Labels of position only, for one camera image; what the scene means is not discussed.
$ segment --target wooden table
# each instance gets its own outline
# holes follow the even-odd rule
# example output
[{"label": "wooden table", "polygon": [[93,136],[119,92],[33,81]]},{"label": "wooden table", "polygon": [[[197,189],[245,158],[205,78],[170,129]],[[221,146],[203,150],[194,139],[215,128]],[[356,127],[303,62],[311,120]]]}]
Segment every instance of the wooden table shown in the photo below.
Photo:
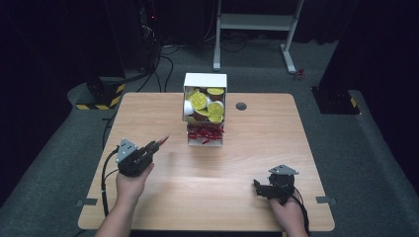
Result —
[{"label": "wooden table", "polygon": [[[245,103],[239,111],[235,105]],[[97,229],[104,220],[100,180],[105,159],[122,138],[144,146],[170,134],[154,155],[135,210],[132,229],[202,231],[280,231],[269,202],[257,197],[253,180],[269,185],[269,169],[286,164],[299,171],[295,186],[302,194],[311,231],[330,231],[334,220],[314,164],[301,120],[289,94],[226,95],[221,147],[187,144],[182,121],[182,93],[124,95],[79,218],[82,229]],[[117,169],[116,155],[108,173]],[[109,208],[115,204],[115,175],[107,180]]]}]

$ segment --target gray carpet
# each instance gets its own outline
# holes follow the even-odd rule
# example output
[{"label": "gray carpet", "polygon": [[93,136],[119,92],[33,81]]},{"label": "gray carpet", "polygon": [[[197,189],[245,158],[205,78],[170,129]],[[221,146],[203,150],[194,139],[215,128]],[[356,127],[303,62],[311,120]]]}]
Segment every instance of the gray carpet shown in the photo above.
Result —
[{"label": "gray carpet", "polygon": [[[336,43],[293,43],[291,54],[305,79],[287,72],[277,41],[259,40],[239,49],[224,43],[220,73],[227,74],[228,92],[290,93],[296,101],[326,194],[336,200],[331,210],[336,228],[312,236],[419,236],[419,198],[391,155],[358,91],[351,91],[362,114],[323,115],[310,88],[317,86]],[[182,92],[186,72],[212,72],[211,49],[168,46],[162,53],[174,63],[167,92]],[[160,88],[170,62],[157,67]],[[135,92],[144,79],[126,84]],[[84,85],[68,93],[75,104]],[[141,90],[159,92],[156,76]],[[56,131],[0,210],[0,236],[74,236],[81,207],[102,154],[106,122],[115,110],[74,109]],[[79,236],[93,236],[85,231]],[[138,236],[278,236],[274,233],[137,232]]]}]

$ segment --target human hand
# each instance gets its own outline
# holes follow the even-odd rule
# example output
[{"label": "human hand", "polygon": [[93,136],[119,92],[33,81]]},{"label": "human hand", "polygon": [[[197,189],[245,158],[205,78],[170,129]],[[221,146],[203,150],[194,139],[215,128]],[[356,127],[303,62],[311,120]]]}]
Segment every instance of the human hand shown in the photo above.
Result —
[{"label": "human hand", "polygon": [[138,177],[127,177],[121,173],[117,174],[117,204],[121,203],[128,206],[136,206],[139,197],[145,187],[145,180],[154,168],[151,163]]},{"label": "human hand", "polygon": [[290,237],[308,236],[304,228],[301,207],[293,197],[289,197],[284,205],[280,205],[278,199],[270,199],[270,204],[278,224]]}]

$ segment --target metal stand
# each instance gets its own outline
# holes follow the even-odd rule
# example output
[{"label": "metal stand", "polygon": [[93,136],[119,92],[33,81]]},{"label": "metal stand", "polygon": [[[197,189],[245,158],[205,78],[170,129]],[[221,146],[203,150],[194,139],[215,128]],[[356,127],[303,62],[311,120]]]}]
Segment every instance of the metal stand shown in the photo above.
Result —
[{"label": "metal stand", "polygon": [[293,41],[293,34],[299,19],[304,0],[297,0],[295,12],[292,16],[276,15],[252,15],[252,14],[221,14],[221,0],[218,0],[216,13],[216,37],[213,54],[213,70],[219,71],[220,63],[220,35],[221,29],[238,30],[264,30],[264,31],[288,31],[287,41],[281,44],[281,52],[284,56],[287,69],[290,74],[295,74],[293,60],[290,55],[290,45]]}]

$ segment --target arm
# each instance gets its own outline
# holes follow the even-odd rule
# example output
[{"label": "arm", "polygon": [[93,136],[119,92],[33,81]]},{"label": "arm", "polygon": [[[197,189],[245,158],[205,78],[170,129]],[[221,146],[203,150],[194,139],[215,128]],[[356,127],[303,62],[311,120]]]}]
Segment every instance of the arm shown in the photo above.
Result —
[{"label": "arm", "polygon": [[117,174],[117,201],[95,236],[129,236],[135,207],[144,191],[145,180],[153,167],[154,164],[151,163],[140,176],[135,178]]},{"label": "arm", "polygon": [[284,228],[290,237],[307,237],[301,208],[292,197],[284,205],[278,199],[270,199],[272,211],[278,224]]}]

